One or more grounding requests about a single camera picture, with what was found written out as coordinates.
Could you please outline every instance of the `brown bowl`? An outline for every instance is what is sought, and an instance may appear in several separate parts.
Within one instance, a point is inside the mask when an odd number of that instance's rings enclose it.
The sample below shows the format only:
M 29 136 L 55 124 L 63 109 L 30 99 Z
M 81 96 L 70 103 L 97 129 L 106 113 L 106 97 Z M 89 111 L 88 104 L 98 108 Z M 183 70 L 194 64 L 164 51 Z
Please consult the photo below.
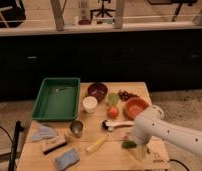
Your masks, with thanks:
M 87 93 L 89 96 L 93 96 L 98 102 L 102 101 L 108 92 L 108 88 L 103 83 L 93 83 L 88 87 Z

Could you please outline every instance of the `cabinet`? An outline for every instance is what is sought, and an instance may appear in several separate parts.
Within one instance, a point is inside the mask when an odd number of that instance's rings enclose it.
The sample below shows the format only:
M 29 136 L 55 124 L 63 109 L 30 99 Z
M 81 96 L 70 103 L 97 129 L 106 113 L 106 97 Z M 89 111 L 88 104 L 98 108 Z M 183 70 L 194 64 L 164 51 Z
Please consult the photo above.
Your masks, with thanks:
M 35 98 L 45 77 L 202 88 L 202 29 L 0 37 L 0 99 Z

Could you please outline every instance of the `table top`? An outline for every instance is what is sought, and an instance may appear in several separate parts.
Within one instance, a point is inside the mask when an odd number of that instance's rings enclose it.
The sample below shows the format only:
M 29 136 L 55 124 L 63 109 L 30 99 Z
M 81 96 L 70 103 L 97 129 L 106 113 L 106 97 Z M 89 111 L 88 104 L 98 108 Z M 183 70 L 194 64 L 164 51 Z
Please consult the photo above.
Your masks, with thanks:
M 127 83 L 105 83 L 108 87 L 109 93 L 117 93 L 119 90 L 126 90 L 135 93 L 148 103 L 151 104 L 151 99 L 143 82 L 127 82 Z M 18 171 L 55 171 L 56 166 L 54 160 L 56 157 L 62 155 L 74 147 L 79 155 L 80 161 L 75 165 L 69 167 L 67 170 L 151 170 L 151 169 L 169 169 L 169 157 L 165 148 L 164 142 L 152 137 L 148 144 L 150 154 L 145 158 L 137 157 L 137 148 L 124 149 L 122 142 L 125 135 L 131 131 L 131 127 L 117 128 L 110 133 L 107 141 L 101 148 L 88 154 L 86 148 L 90 146 L 95 140 L 107 134 L 106 130 L 101 128 L 102 121 L 107 118 L 107 105 L 103 100 L 97 106 L 95 113 L 88 114 L 82 109 L 82 99 L 86 95 L 86 90 L 90 84 L 81 83 L 78 120 L 84 124 L 83 136 L 75 138 L 72 136 L 69 126 L 70 122 L 48 122 L 51 128 L 54 128 L 59 134 L 65 134 L 68 144 L 64 147 L 54 150 L 53 152 L 44 155 L 41 151 L 41 141 L 30 142 L 29 137 L 38 130 L 40 123 L 32 121 L 26 142 L 24 144 L 20 160 L 18 162 Z M 119 101 L 118 108 L 120 114 L 115 121 L 126 120 L 122 114 L 124 102 Z

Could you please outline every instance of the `cup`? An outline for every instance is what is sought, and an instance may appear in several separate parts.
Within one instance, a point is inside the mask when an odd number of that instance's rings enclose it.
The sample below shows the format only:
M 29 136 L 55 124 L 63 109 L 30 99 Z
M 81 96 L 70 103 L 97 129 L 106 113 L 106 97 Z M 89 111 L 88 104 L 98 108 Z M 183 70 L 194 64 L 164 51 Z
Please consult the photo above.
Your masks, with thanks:
M 87 113 L 94 113 L 98 105 L 98 101 L 93 96 L 87 96 L 83 99 L 83 108 Z
M 70 131 L 76 138 L 80 138 L 83 135 L 83 123 L 81 121 L 73 121 L 70 125 Z

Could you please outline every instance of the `cable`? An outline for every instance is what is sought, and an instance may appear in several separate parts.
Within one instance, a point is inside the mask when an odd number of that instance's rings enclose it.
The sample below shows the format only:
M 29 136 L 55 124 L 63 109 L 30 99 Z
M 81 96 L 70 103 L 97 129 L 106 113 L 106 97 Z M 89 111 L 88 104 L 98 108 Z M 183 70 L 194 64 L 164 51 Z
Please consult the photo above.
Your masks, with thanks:
M 179 163 L 181 166 L 183 166 L 187 171 L 190 171 L 189 168 L 183 164 L 182 162 L 180 162 L 179 160 L 176 160 L 176 159 L 170 159 L 170 162 L 177 162 Z
M 7 136 L 9 137 L 11 143 L 13 144 L 13 141 L 12 141 L 12 138 L 10 136 L 10 134 L 6 131 L 6 129 L 4 129 L 1 125 L 0 125 L 0 128 L 7 134 Z

